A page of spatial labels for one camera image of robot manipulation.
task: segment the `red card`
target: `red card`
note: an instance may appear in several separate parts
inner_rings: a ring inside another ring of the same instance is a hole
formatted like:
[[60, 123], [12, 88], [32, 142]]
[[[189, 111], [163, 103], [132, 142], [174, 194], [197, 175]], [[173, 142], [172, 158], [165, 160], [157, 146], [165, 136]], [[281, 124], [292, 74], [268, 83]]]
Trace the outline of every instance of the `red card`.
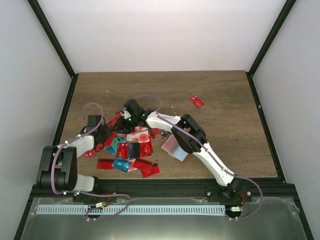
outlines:
[[160, 169], [159, 169], [158, 163], [154, 163], [153, 164], [150, 172], [141, 171], [141, 174], [142, 174], [143, 178], [147, 178], [147, 177], [150, 177], [150, 176], [158, 174], [158, 173], [160, 173]]
[[149, 138], [151, 138], [151, 139], [155, 139], [155, 138], [156, 138], [156, 135], [159, 135], [159, 134], [160, 134], [158, 128], [149, 128], [149, 129], [148, 129], [148, 132], [149, 132]]
[[95, 151], [94, 148], [92, 148], [90, 151], [86, 151], [84, 153], [84, 156], [88, 159], [88, 158], [91, 158], [93, 156], [97, 155], [97, 152]]
[[105, 140], [104, 146], [106, 146], [106, 147], [111, 147], [111, 144], [112, 144], [112, 142], [114, 141], [114, 139], [116, 138], [116, 136], [117, 136], [117, 133], [114, 131], [114, 132], [112, 133], [112, 136], [109, 137], [107, 140]]
[[99, 158], [96, 164], [97, 169], [114, 169], [112, 164], [114, 163], [114, 159], [110, 158]]
[[151, 165], [153, 163], [151, 161], [147, 161], [141, 158], [136, 158], [132, 167], [141, 170], [142, 172], [150, 172]]
[[103, 143], [99, 143], [96, 147], [95, 147], [95, 150], [97, 152], [100, 152], [102, 149], [104, 149], [104, 144]]
[[112, 129], [112, 128], [116, 125], [116, 122], [117, 122], [118, 118], [120, 118], [121, 116], [122, 116], [122, 115], [121, 115], [121, 111], [117, 111], [117, 112], [115, 113], [115, 117], [112, 118], [112, 119], [107, 123], [108, 127], [109, 127], [110, 129]]
[[190, 98], [190, 101], [199, 109], [201, 108], [204, 104], [203, 101], [198, 96], [193, 96]]
[[154, 152], [153, 149], [150, 148], [150, 146], [152, 148], [151, 140], [148, 142], [140, 143], [140, 157], [141, 158], [150, 156]]
[[128, 159], [130, 152], [130, 144], [129, 143], [118, 143], [118, 149], [116, 151], [116, 156], [122, 159]]
[[154, 153], [154, 147], [152, 146], [152, 142], [151, 142], [151, 139], [150, 141], [147, 142], [149, 148], [150, 148], [150, 153], [153, 154]]

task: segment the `wooden surface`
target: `wooden surface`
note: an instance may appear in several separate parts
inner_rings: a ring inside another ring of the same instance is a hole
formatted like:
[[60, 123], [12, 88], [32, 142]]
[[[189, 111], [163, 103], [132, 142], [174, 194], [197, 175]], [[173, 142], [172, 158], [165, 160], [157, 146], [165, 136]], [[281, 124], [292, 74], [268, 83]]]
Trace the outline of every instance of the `wooden surface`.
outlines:
[[[207, 139], [225, 165], [236, 174], [248, 177], [276, 177], [263, 127], [244, 71], [181, 72], [104, 72], [81, 73], [64, 125], [61, 143], [79, 133], [85, 122], [85, 104], [99, 103], [108, 121], [123, 104], [138, 95], [153, 94], [163, 101], [161, 113], [190, 114], [206, 132]], [[196, 108], [190, 97], [197, 95], [205, 106]], [[141, 98], [144, 108], [156, 109], [159, 103]], [[100, 114], [91, 106], [88, 114]], [[146, 160], [157, 161], [161, 173], [152, 178], [212, 178], [196, 157], [181, 163], [161, 150], [161, 137], [153, 142], [154, 154]], [[99, 178], [141, 178], [141, 172], [96, 169], [98, 158], [114, 158], [107, 150], [92, 158], [78, 159], [78, 172]]]

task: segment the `white wall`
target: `white wall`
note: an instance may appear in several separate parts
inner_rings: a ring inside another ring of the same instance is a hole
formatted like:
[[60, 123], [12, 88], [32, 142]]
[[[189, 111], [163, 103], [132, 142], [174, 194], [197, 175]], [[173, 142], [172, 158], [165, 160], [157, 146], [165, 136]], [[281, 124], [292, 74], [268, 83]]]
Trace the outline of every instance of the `white wall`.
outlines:
[[254, 76], [281, 165], [320, 239], [320, 1], [296, 2]]
[[39, 0], [76, 72], [249, 70], [285, 0]]
[[0, 233], [13, 239], [70, 77], [26, 0], [0, 1]]

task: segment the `black metal frame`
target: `black metal frame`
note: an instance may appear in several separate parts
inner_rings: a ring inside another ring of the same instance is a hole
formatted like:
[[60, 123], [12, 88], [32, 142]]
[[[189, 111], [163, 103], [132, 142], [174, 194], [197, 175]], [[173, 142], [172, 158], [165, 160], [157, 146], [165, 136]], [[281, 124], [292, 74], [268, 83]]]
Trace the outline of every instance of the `black metal frame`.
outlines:
[[[58, 42], [56, 35], [54, 34], [50, 24], [45, 17], [44, 12], [41, 10], [41, 7], [37, 0], [28, 0], [30, 3], [35, 15], [39, 19], [43, 29], [45, 30], [48, 38], [50, 39], [53, 47], [55, 48], [57, 54], [59, 55], [62, 63], [64, 64], [66, 70], [68, 71], [71, 77], [71, 83], [67, 97], [63, 106], [63, 110], [58, 122], [57, 130], [54, 136], [53, 145], [59, 144], [65, 121], [67, 118], [68, 110], [70, 103], [73, 97], [73, 93], [76, 87], [78, 74], [75, 74], [73, 71], [61, 45]], [[254, 102], [257, 107], [257, 111], [260, 116], [261, 124], [270, 148], [271, 156], [276, 168], [277, 177], [265, 177], [265, 178], [253, 178], [257, 184], [262, 189], [263, 195], [266, 197], [292, 197], [295, 205], [299, 208], [299, 217], [303, 225], [304, 232], [307, 236], [307, 239], [314, 239], [306, 219], [304, 210], [300, 203], [299, 196], [297, 194], [294, 184], [286, 183], [286, 179], [279, 161], [277, 151], [270, 134], [268, 124], [261, 107], [258, 93], [253, 81], [253, 75], [257, 71], [260, 63], [262, 62], [264, 56], [266, 55], [269, 47], [271, 46], [273, 40], [275, 39], [277, 33], [279, 32], [281, 26], [283, 25], [286, 17], [290, 13], [290, 10], [294, 6], [296, 0], [287, 0], [284, 4], [278, 18], [276, 19], [270, 33], [268, 34], [259, 54], [257, 55], [252, 67], [249, 72], [246, 73], [247, 79], [251, 88]], [[219, 188], [216, 180], [212, 179], [99, 179], [98, 180], [99, 191], [103, 193], [118, 193], [118, 194], [129, 194], [133, 198], [165, 198], [165, 197], [185, 197], [185, 198], [207, 198], [209, 202], [219, 202], [220, 204], [230, 205], [239, 203], [238, 199], [233, 201], [227, 201], [221, 196], [214, 194], [214, 189]], [[251, 197], [258, 197], [259, 191], [257, 188], [250, 182], [244, 182], [242, 189], [244, 191], [250, 191]], [[25, 211], [21, 218], [21, 222], [17, 229], [15, 240], [19, 240], [22, 237], [25, 223], [28, 217], [28, 213], [33, 201], [33, 198], [56, 198], [56, 197], [73, 197], [74, 201], [77, 202], [86, 202], [91, 201], [95, 202], [96, 198], [89, 197], [74, 197], [71, 194], [65, 195], [55, 195], [51, 190], [39, 189], [36, 185], [33, 186], [31, 194], [29, 196], [28, 202], [25, 207]]]

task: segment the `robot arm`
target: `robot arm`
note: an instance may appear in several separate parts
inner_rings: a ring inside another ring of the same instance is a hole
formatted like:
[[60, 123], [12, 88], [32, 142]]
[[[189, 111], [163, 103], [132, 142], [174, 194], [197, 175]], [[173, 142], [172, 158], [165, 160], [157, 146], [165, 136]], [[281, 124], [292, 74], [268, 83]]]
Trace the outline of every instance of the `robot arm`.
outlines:
[[[86, 126], [86, 132], [95, 127], [100, 119], [100, 115], [90, 115], [88, 118], [88, 126]], [[69, 154], [62, 154], [62, 168], [61, 170], [55, 171], [55, 176], [57, 175], [57, 178], [55, 177], [54, 179], [57, 188], [60, 190], [77, 189], [87, 192], [92, 191], [92, 189], [87, 186], [85, 189], [90, 190], [84, 190], [82, 187], [83, 184], [79, 183], [79, 178], [83, 179], [83, 177], [79, 176], [79, 174], [77, 175], [77, 158], [86, 151], [95, 148], [97, 144], [104, 143], [106, 139], [111, 137], [113, 134], [112, 132], [130, 134], [135, 131], [136, 126], [158, 128], [171, 132], [176, 138], [179, 146], [185, 152], [199, 158], [213, 174], [217, 183], [226, 187], [225, 190], [228, 192], [226, 197], [231, 197], [230, 194], [232, 195], [233, 193], [239, 192], [241, 181], [232, 176], [234, 173], [224, 165], [221, 159], [212, 150], [206, 138], [206, 133], [190, 115], [169, 116], [156, 113], [154, 110], [144, 110], [134, 99], [131, 99], [124, 104], [124, 108], [121, 111], [121, 117], [117, 119], [115, 125], [112, 126], [112, 129], [110, 129], [107, 124], [103, 124], [90, 135], [82, 136], [61, 151]], [[199, 140], [204, 147], [192, 137], [178, 129], [189, 129], [188, 133]], [[60, 147], [62, 146], [50, 146], [43, 149], [37, 178], [37, 184], [42, 188], [48, 189], [51, 187], [49, 173], [52, 166], [50, 163], [52, 163], [52, 158]], [[94, 179], [93, 177], [88, 178], [92, 179], [87, 179], [83, 182], [91, 182], [89, 185], [92, 185], [93, 188]]]
[[[169, 116], [156, 113], [156, 111], [145, 111], [134, 99], [126, 102], [122, 111], [123, 119], [120, 121], [127, 120], [134, 126], [139, 125], [141, 127], [158, 128], [171, 132], [176, 138], [179, 146], [185, 152], [193, 154], [202, 161], [202, 163], [213, 174], [219, 185], [227, 187], [227, 190], [230, 193], [239, 192], [241, 188], [241, 181], [232, 176], [234, 173], [225, 166], [225, 164], [211, 148], [206, 138], [205, 131], [189, 114], [185, 114], [183, 116]], [[177, 128], [182, 130], [189, 129], [188, 133], [198, 139], [205, 148], [200, 146], [197, 141]]]

